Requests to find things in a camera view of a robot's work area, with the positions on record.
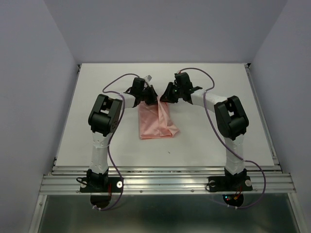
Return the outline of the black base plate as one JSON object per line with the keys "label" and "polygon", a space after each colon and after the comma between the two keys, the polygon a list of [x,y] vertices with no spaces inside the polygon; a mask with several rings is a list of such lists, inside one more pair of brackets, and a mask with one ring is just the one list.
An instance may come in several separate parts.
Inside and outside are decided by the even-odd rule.
{"label": "black base plate", "polygon": [[216,192],[235,192],[235,191],[252,191],[252,184],[247,185],[245,182],[250,180],[249,176],[245,178],[233,178],[229,176],[210,176],[206,184],[206,190],[212,193]]}
{"label": "black base plate", "polygon": [[121,193],[123,180],[120,177],[109,177],[105,184],[89,182],[87,177],[78,177],[81,193]]}

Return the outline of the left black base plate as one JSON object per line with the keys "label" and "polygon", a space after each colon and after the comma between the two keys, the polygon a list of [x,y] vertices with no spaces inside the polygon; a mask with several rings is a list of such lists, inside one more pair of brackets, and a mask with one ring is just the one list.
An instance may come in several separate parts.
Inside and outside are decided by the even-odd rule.
{"label": "left black base plate", "polygon": [[105,184],[89,182],[87,177],[78,177],[81,193],[121,193],[123,180],[120,177],[109,177]]}

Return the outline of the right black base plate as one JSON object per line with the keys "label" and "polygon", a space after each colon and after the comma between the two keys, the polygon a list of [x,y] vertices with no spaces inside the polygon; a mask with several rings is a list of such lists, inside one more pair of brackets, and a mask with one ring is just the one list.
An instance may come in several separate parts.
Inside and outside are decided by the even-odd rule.
{"label": "right black base plate", "polygon": [[250,180],[249,176],[245,178],[233,178],[229,176],[210,176],[206,184],[206,190],[212,193],[216,192],[235,192],[235,191],[252,191],[252,184],[247,185],[245,182]]}

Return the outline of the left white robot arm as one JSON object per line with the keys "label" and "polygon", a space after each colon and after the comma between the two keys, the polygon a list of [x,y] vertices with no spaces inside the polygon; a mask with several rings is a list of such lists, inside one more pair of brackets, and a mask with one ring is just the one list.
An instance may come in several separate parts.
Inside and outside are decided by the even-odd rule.
{"label": "left white robot arm", "polygon": [[135,108],[141,102],[147,105],[157,104],[157,94],[150,84],[150,75],[135,77],[132,86],[124,93],[113,91],[119,99],[99,94],[88,117],[88,124],[92,131],[93,146],[90,166],[85,178],[78,178],[80,191],[86,193],[101,193],[110,191],[116,186],[116,191],[122,188],[121,178],[108,177],[108,147],[113,133],[116,131],[122,112],[126,108]]}

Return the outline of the pink satin napkin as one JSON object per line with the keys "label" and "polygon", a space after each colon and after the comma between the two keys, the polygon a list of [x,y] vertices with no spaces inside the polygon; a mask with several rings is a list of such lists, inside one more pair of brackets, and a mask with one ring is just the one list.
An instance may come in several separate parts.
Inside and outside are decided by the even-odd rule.
{"label": "pink satin napkin", "polygon": [[138,105],[140,139],[173,138],[179,129],[170,117],[169,106],[157,97],[155,105],[142,102]]}

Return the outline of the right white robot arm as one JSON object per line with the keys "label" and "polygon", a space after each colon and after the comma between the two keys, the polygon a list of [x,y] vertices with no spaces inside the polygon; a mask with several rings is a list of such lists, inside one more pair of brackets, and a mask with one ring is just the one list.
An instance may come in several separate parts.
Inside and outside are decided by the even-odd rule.
{"label": "right white robot arm", "polygon": [[215,114],[212,125],[217,138],[226,150],[226,164],[223,176],[210,176],[206,186],[209,192],[235,191],[246,186],[247,170],[243,159],[243,139],[249,120],[237,96],[222,97],[192,85],[186,72],[178,72],[170,82],[160,100],[177,103],[179,99],[201,106],[206,113]]}

